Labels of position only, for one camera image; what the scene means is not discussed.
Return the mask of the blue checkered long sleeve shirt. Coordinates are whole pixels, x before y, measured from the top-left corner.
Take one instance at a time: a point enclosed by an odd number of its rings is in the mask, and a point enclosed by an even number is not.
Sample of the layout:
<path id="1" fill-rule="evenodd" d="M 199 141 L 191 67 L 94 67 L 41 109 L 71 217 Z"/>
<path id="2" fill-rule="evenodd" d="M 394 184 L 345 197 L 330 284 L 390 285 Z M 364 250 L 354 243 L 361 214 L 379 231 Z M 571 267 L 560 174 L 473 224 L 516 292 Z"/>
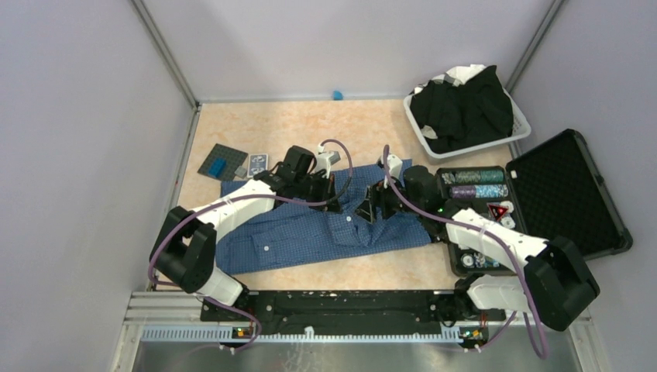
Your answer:
<path id="1" fill-rule="evenodd" d="M 373 224 L 356 215 L 367 187 L 384 176 L 378 166 L 338 170 L 334 175 L 337 188 L 351 181 L 339 199 L 342 212 L 321 212 L 285 203 L 221 238 L 215 251 L 217 266 L 227 274 L 244 274 L 404 250 L 431 242 L 411 214 L 379 217 Z"/>

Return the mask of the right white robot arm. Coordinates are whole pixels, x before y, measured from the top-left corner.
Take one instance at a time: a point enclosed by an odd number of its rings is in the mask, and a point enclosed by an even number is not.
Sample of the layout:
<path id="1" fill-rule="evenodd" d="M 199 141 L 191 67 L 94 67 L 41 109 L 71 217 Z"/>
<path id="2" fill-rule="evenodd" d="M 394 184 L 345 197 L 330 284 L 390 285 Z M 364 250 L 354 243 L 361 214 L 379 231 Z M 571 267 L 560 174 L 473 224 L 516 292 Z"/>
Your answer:
<path id="1" fill-rule="evenodd" d="M 566 237 L 530 236 L 484 218 L 442 195 L 425 166 L 402 167 L 393 154 L 377 160 L 382 180 L 367 188 L 358 215 L 368 222 L 406 213 L 430 238 L 475 250 L 511 270 L 510 276 L 478 274 L 454 298 L 456 313 L 475 319 L 484 310 L 517 311 L 536 329 L 564 331 L 600 295 L 600 286 L 576 244 Z"/>

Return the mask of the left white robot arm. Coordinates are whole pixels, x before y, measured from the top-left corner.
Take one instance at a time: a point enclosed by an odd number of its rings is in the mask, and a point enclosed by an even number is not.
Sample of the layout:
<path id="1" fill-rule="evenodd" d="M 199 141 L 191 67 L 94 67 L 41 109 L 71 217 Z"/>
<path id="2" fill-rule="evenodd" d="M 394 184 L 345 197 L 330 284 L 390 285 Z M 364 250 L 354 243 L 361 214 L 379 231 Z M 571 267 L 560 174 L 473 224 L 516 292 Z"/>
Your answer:
<path id="1" fill-rule="evenodd" d="M 234 192 L 195 209 L 171 209 L 150 254 L 149 279 L 159 284 L 156 275 L 162 274 L 163 284 L 214 299 L 230 320 L 243 318 L 249 307 L 247 287 L 217 266 L 218 242 L 283 204 L 340 212 L 342 192 L 335 188 L 332 166 L 348 153 L 346 148 L 327 150 L 324 143 L 315 152 L 292 146 L 272 169 L 256 173 Z"/>

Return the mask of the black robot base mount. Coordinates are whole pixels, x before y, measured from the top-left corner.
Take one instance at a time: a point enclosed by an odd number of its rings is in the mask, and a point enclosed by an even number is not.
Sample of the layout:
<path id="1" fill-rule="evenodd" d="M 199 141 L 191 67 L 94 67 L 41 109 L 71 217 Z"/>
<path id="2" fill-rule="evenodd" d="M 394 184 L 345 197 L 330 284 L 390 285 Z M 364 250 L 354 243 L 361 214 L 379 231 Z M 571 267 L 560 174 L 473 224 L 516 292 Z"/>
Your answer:
<path id="1" fill-rule="evenodd" d="M 503 310 L 478 310 L 451 291 L 252 291 L 238 313 L 204 301 L 203 322 L 241 322 L 254 316 L 262 334 L 296 335 L 312 327 L 320 336 L 438 334 L 457 322 L 504 321 Z"/>

